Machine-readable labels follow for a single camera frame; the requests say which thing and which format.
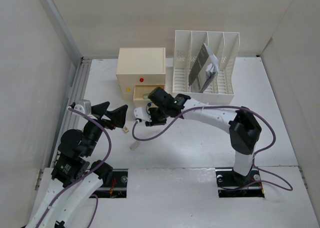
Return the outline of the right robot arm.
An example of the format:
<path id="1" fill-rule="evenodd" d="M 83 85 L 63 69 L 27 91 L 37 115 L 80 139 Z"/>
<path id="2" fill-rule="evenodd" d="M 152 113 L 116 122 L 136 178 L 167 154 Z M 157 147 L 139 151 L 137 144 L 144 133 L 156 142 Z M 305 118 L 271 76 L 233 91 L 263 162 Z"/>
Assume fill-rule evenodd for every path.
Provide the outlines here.
<path id="1" fill-rule="evenodd" d="M 194 120 L 225 131 L 230 136 L 230 143 L 235 150 L 235 161 L 231 178 L 242 185 L 250 178 L 253 167 L 253 155 L 256 143 L 262 131 L 258 121 L 244 107 L 240 109 L 218 106 L 209 109 L 208 105 L 188 95 L 177 94 L 173 97 L 158 87 L 148 94 L 148 99 L 156 105 L 149 110 L 151 122 L 147 126 L 163 125 L 167 118 Z"/>

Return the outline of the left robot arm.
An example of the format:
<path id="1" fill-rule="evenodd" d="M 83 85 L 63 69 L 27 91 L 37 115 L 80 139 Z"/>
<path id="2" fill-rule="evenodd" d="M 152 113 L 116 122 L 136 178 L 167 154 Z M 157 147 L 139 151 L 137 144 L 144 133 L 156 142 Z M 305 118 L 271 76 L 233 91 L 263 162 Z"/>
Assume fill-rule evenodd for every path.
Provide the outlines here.
<path id="1" fill-rule="evenodd" d="M 87 120 L 83 130 L 67 130 L 60 139 L 59 157 L 53 167 L 49 187 L 27 227 L 69 227 L 86 200 L 101 186 L 112 180 L 113 168 L 106 159 L 89 163 L 102 134 L 124 128 L 127 105 L 112 111 L 109 102 L 92 106 L 89 100 L 79 100 L 67 110 Z"/>

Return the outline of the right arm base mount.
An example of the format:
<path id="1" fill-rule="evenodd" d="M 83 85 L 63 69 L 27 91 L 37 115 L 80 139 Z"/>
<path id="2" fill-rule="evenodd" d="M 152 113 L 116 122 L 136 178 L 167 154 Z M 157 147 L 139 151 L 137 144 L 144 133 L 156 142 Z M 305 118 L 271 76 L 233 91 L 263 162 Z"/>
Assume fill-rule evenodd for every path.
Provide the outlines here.
<path id="1" fill-rule="evenodd" d="M 219 198 L 265 197 L 260 172 L 255 168 L 247 176 L 237 174 L 231 167 L 216 168 L 215 174 Z"/>

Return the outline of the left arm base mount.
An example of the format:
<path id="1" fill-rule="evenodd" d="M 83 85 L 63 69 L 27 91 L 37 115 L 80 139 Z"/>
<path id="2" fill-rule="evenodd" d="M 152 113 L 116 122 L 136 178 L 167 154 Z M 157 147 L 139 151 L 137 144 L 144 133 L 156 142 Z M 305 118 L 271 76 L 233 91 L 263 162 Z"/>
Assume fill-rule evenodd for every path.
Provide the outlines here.
<path id="1" fill-rule="evenodd" d="M 99 198 L 126 198 L 128 184 L 128 170 L 115 169 L 108 184 L 103 184 L 97 190 Z"/>

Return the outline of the white rectangular eraser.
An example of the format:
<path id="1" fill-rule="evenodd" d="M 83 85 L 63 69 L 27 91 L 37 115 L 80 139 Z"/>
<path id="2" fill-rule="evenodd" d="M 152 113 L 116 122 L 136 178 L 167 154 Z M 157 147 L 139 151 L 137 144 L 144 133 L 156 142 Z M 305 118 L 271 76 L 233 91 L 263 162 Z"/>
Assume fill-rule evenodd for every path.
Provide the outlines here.
<path id="1" fill-rule="evenodd" d="M 131 151 L 135 151 L 140 145 L 139 141 L 135 141 L 131 146 L 130 146 L 130 150 Z"/>

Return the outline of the green correction tape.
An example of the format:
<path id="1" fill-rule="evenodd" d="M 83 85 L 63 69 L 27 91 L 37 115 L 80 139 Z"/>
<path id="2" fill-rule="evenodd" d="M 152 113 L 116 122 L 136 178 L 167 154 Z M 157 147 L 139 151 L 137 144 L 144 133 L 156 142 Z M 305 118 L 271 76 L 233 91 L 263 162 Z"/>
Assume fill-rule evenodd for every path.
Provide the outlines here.
<path id="1" fill-rule="evenodd" d="M 145 93 L 145 94 L 143 94 L 142 98 L 143 98 L 144 100 L 148 100 L 148 99 L 149 99 L 149 94 L 150 94 L 150 93 Z"/>

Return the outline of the cream drawer cabinet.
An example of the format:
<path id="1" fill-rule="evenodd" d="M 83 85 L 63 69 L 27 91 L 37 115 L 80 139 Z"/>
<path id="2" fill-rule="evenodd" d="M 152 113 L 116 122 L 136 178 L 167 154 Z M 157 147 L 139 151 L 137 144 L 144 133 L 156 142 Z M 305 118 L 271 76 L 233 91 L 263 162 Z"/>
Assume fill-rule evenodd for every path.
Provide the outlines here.
<path id="1" fill-rule="evenodd" d="M 151 101 L 143 94 L 166 86 L 166 49 L 120 48 L 116 77 L 123 100 L 145 107 Z"/>

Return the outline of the grey setup guide booklet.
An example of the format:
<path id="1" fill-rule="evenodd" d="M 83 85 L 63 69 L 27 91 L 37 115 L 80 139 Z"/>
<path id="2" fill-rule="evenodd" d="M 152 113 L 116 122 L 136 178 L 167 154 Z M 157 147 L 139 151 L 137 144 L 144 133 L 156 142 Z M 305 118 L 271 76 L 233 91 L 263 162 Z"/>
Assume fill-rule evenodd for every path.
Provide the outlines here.
<path id="1" fill-rule="evenodd" d="M 210 47 L 203 43 L 188 75 L 189 91 L 203 93 L 219 72 L 219 60 Z"/>

